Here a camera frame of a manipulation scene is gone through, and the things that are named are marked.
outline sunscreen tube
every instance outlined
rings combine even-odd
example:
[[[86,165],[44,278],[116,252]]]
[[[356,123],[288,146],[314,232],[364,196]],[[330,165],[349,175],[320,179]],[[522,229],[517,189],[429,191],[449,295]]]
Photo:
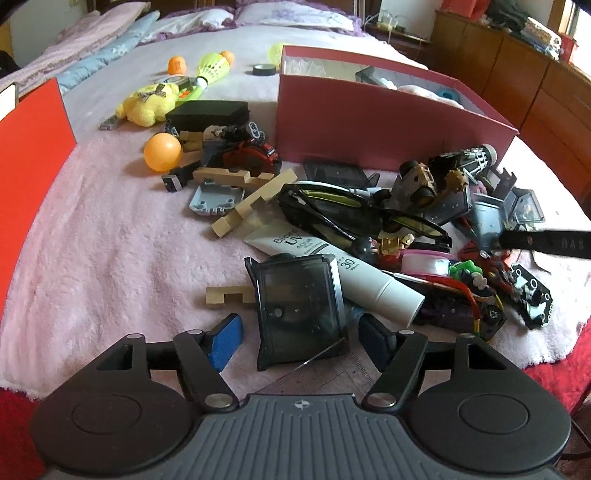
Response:
[[[320,238],[275,220],[248,235],[244,241],[267,255],[288,253],[296,257],[333,254],[339,266],[343,295],[388,320],[408,327],[425,297],[371,265],[352,257]]]

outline screw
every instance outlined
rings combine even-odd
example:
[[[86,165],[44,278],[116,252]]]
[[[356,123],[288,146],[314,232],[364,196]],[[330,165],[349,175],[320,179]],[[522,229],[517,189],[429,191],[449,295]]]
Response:
[[[393,407],[396,405],[397,402],[396,397],[394,397],[394,395],[382,392],[372,393],[367,398],[367,401],[370,406],[378,409]]]
[[[211,408],[228,408],[232,406],[234,399],[227,393],[212,393],[205,397],[205,405]]]

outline ruler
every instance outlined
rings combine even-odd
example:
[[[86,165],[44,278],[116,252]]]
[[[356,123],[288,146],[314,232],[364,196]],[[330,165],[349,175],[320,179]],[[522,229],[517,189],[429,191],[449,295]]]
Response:
[[[363,398],[379,378],[380,373],[369,358],[366,362],[362,362],[360,357],[366,355],[362,352],[361,346],[343,356],[318,358],[339,343],[340,341],[331,345],[299,365],[294,371],[256,393],[298,396],[352,393],[356,398]]]

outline red toy car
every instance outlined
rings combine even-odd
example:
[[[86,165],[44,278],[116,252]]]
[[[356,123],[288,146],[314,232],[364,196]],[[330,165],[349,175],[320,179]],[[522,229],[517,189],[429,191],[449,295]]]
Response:
[[[245,140],[222,154],[224,168],[248,170],[253,177],[261,173],[277,175],[281,170],[281,160],[275,147],[256,139]]]

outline tape roll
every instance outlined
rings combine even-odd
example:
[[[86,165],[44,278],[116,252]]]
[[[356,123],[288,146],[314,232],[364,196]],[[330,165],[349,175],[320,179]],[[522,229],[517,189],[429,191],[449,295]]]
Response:
[[[257,77],[270,77],[277,73],[277,67],[271,63],[260,63],[252,68],[252,74]]]
[[[441,98],[447,98],[448,100],[453,100],[454,102],[458,103],[461,103],[462,101],[460,94],[451,88],[442,88],[437,92],[437,96]]]
[[[401,273],[405,275],[437,275],[447,277],[450,254],[428,250],[405,250],[402,252]]]

